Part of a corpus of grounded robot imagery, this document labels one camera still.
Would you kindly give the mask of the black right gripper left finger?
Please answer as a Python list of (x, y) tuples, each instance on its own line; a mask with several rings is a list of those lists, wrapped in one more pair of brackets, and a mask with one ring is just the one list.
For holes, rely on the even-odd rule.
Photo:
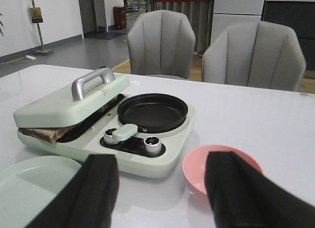
[(116, 157), (89, 155), (29, 228), (109, 228), (119, 190)]

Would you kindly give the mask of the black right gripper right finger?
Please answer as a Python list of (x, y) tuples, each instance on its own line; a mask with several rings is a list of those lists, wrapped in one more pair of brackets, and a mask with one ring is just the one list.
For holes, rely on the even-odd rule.
[(313, 228), (315, 208), (233, 152), (210, 152), (205, 187), (218, 228)]

